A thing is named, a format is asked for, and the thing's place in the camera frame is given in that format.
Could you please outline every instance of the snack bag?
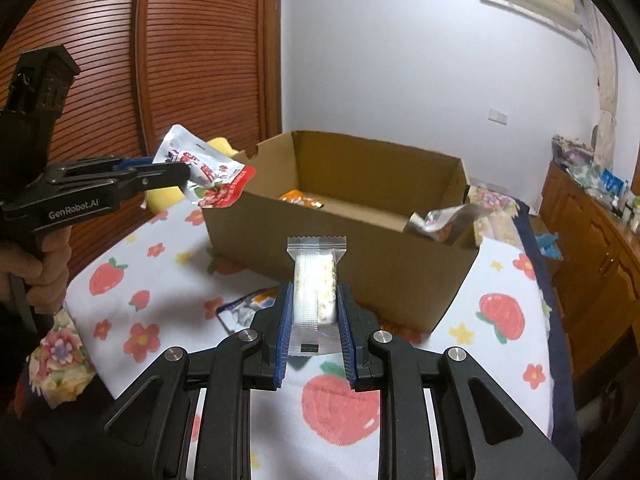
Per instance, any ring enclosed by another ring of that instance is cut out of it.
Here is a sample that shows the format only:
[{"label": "snack bag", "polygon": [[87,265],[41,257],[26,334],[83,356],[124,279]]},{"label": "snack bag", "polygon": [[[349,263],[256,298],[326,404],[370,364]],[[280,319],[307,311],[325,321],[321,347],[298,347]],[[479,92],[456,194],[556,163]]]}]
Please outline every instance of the snack bag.
[{"label": "snack bag", "polygon": [[425,218],[414,213],[403,231],[416,232],[437,242],[452,244],[474,220],[489,216],[491,213],[491,210],[476,204],[436,209],[429,211]]},{"label": "snack bag", "polygon": [[345,237],[289,238],[287,253],[296,263],[289,355],[341,351],[336,264],[346,250]]},{"label": "snack bag", "polygon": [[191,176],[181,191],[203,208],[229,207],[255,174],[255,168],[223,155],[180,124],[164,136],[155,162],[186,162]]},{"label": "snack bag", "polygon": [[308,207],[309,209],[320,209],[324,204],[319,202],[315,198],[311,198],[306,196],[302,191],[297,189],[292,189],[288,193],[285,193],[280,197],[280,200],[284,200],[284,202],[289,202],[291,204],[298,204],[304,207]]},{"label": "snack bag", "polygon": [[244,298],[220,306],[216,310],[216,316],[229,335],[235,334],[251,326],[256,312],[273,306],[277,295],[277,288],[252,292]]}]

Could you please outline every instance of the human hand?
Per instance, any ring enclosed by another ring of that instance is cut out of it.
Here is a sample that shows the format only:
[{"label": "human hand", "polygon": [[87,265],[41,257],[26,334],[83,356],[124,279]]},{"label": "human hand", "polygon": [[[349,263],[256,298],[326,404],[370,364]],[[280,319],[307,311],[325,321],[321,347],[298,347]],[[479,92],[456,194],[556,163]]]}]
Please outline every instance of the human hand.
[{"label": "human hand", "polygon": [[15,244],[0,241],[0,301],[9,301],[9,274],[31,285],[28,303],[38,314],[54,314],[66,296],[71,258],[69,236],[71,227],[48,234],[42,241],[44,259],[38,261]]}]

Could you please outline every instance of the light switch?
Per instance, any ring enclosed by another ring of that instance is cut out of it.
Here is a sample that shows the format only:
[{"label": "light switch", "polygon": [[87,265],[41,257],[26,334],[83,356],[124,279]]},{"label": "light switch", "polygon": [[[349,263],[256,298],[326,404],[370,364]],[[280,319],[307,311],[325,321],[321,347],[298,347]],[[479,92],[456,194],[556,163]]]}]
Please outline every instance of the light switch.
[{"label": "light switch", "polygon": [[503,114],[501,112],[499,112],[498,110],[489,110],[489,120],[493,121],[494,123],[500,123],[500,124],[507,124],[507,119],[509,119],[509,116],[507,114]]}]

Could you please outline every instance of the metal screw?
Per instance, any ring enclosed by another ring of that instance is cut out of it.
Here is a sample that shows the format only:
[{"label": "metal screw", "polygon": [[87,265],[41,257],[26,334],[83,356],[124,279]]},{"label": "metal screw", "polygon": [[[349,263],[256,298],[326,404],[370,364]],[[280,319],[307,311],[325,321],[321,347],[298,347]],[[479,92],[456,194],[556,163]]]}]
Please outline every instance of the metal screw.
[{"label": "metal screw", "polygon": [[466,359],[465,350],[458,346],[449,348],[447,355],[450,357],[450,359],[453,359],[454,361],[464,361]]},{"label": "metal screw", "polygon": [[184,350],[179,346],[172,346],[164,351],[164,358],[167,361],[179,361],[184,355]]},{"label": "metal screw", "polygon": [[393,335],[391,332],[387,332],[386,330],[378,330],[374,333],[373,339],[379,343],[388,343],[393,339]]},{"label": "metal screw", "polygon": [[258,339],[258,333],[253,328],[245,328],[238,332],[238,337],[240,338],[240,341],[249,343],[250,341]]}]

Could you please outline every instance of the yellow pillow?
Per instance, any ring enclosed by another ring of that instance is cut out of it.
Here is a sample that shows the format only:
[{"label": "yellow pillow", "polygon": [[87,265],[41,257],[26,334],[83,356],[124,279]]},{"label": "yellow pillow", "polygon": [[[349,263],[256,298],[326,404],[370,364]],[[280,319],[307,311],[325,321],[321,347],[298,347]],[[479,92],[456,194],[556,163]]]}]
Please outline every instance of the yellow pillow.
[{"label": "yellow pillow", "polygon": [[[224,137],[211,139],[207,144],[226,156],[234,156],[237,153]],[[155,215],[180,202],[183,198],[184,195],[178,187],[152,189],[146,192],[146,206]]]}]

